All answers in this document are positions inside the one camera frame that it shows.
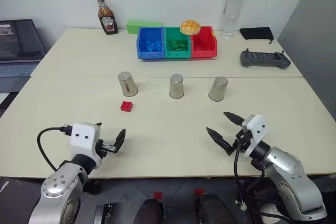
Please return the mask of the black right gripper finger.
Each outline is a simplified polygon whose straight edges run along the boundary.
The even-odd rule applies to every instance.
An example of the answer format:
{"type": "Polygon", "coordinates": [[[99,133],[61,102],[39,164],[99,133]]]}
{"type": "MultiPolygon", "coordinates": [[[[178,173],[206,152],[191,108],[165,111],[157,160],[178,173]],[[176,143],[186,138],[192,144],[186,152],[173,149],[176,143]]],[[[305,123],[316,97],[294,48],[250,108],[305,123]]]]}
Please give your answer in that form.
{"type": "Polygon", "coordinates": [[[228,152],[230,150],[230,148],[232,147],[227,141],[225,141],[223,139],[223,137],[216,132],[213,129],[210,128],[206,128],[208,134],[210,135],[210,137],[212,138],[212,140],[219,145],[224,151],[228,152]]]}
{"type": "Polygon", "coordinates": [[[242,126],[243,122],[245,119],[243,119],[242,117],[240,117],[239,115],[236,115],[234,113],[231,112],[224,112],[223,113],[232,123],[234,123],[235,125],[238,126],[242,126]]]}

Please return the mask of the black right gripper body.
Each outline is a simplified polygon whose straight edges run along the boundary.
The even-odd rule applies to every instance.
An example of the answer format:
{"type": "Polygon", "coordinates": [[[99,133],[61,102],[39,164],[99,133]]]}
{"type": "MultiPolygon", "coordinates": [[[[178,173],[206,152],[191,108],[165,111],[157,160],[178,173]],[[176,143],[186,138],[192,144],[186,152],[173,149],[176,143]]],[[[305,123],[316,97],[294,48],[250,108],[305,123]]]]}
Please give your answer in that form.
{"type": "Polygon", "coordinates": [[[244,132],[240,130],[236,134],[236,139],[233,145],[226,151],[227,155],[231,155],[235,150],[237,150],[238,144],[241,144],[240,152],[244,153],[248,147],[250,146],[250,139],[252,138],[252,134],[250,130],[244,132]]]}

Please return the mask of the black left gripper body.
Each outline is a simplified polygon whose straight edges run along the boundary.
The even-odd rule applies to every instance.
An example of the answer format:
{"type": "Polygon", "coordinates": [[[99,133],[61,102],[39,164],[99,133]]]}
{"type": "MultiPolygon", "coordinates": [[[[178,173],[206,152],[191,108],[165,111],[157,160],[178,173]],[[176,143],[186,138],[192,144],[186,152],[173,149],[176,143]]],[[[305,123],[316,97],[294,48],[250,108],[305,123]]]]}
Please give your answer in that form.
{"type": "Polygon", "coordinates": [[[106,157],[108,153],[117,153],[117,148],[114,145],[105,145],[102,139],[96,143],[96,153],[99,157],[106,157]]]}

